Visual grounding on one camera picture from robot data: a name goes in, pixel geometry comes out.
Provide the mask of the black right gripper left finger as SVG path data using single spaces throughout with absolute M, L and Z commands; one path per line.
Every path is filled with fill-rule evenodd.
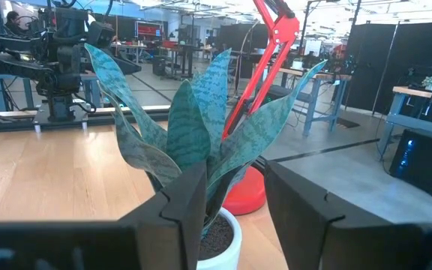
M 138 270 L 196 270 L 206 178 L 206 163 L 195 163 L 119 219 L 135 228 Z

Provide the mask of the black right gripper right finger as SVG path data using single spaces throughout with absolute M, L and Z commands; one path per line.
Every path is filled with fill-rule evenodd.
M 351 270 L 333 253 L 323 262 L 329 228 L 344 220 L 351 203 L 296 172 L 269 161 L 265 165 L 268 208 L 289 270 Z

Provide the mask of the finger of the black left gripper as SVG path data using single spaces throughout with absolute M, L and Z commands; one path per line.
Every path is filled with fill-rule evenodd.
M 138 73 L 142 70 L 140 65 L 130 61 L 128 58 L 123 57 L 122 55 L 114 56 L 112 59 L 115 61 L 124 75 Z

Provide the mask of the snake plant in white pot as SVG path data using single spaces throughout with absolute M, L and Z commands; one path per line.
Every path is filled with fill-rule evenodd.
M 216 255 L 200 256 L 197 270 L 236 270 L 242 231 L 223 207 L 233 186 L 283 130 L 300 91 L 326 65 L 308 70 L 286 95 L 262 105 L 224 136 L 231 49 L 218 54 L 204 73 L 185 80 L 169 108 L 166 128 L 157 124 L 133 96 L 114 58 L 85 44 L 102 92 L 115 107 L 115 134 L 127 164 L 144 170 L 155 190 L 176 182 L 195 164 L 206 168 L 205 216 L 199 244 Z

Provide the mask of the person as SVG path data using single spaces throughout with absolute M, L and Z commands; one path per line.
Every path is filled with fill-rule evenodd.
M 20 15 L 16 11 L 9 11 L 6 16 L 7 22 L 4 24 L 5 28 L 14 35 L 31 36 L 32 33 L 28 29 L 20 27 Z

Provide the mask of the computer tower with blue lights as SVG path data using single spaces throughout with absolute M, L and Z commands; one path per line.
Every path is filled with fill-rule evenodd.
M 432 133 L 417 129 L 404 130 L 389 174 L 432 196 Z

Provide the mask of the wooden-top grey workbench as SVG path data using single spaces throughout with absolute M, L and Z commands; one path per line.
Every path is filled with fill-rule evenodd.
M 338 117 L 341 111 L 341 104 L 344 97 L 344 93 L 347 88 L 347 83 L 352 79 L 351 75 L 340 74 L 340 73 L 315 73 L 312 77 L 312 88 L 309 94 L 301 91 L 301 98 L 298 97 L 298 101 L 302 101 L 308 105 L 306 112 L 306 119 L 304 121 L 303 135 L 308 136 L 311 130 L 311 126 L 314 122 L 328 122 L 329 130 L 333 131 L 336 127 Z M 315 116 L 317 100 L 320 96 L 320 87 L 323 84 L 331 83 L 336 85 L 334 90 L 333 106 L 328 112 L 321 112 L 319 116 Z
M 407 96 L 432 99 L 432 91 L 411 89 L 407 86 L 394 86 L 392 91 L 394 97 L 385 120 L 382 136 L 376 145 L 380 160 L 383 159 L 383 155 L 389 144 L 395 125 L 432 132 L 432 122 L 401 115 L 401 108 L 404 105 L 404 100 Z

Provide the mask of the red desk lamp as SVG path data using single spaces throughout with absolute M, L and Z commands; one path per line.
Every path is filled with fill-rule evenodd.
M 236 128 L 243 116 L 249 97 L 256 89 L 258 81 L 262 79 L 263 72 L 273 52 L 278 45 L 281 45 L 282 48 L 277 54 L 274 64 L 269 69 L 268 75 L 262 79 L 262 86 L 248 112 L 250 114 L 254 113 L 260 107 L 299 33 L 299 21 L 284 0 L 253 0 L 253 2 L 268 29 L 268 45 L 242 96 L 229 114 L 223 137 L 227 137 Z M 249 166 L 243 175 L 243 179 L 229 192 L 223 207 L 235 216 L 246 215 L 260 209 L 265 202 L 264 176 L 258 169 Z

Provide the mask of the black partition panels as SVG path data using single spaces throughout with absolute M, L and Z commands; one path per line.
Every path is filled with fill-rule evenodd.
M 346 55 L 356 63 L 343 104 L 386 113 L 392 89 L 403 86 L 410 68 L 432 69 L 432 22 L 362 24 L 352 29 Z

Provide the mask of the red wall display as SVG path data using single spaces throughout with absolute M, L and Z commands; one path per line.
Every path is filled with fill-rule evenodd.
M 135 22 L 135 36 L 140 40 L 162 38 L 164 36 L 164 25 L 162 23 L 137 20 Z

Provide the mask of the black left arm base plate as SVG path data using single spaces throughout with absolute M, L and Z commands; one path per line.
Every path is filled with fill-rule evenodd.
M 82 125 L 88 121 L 87 106 L 84 102 L 67 102 L 66 100 L 50 100 L 42 103 L 33 118 L 35 128 L 56 128 Z

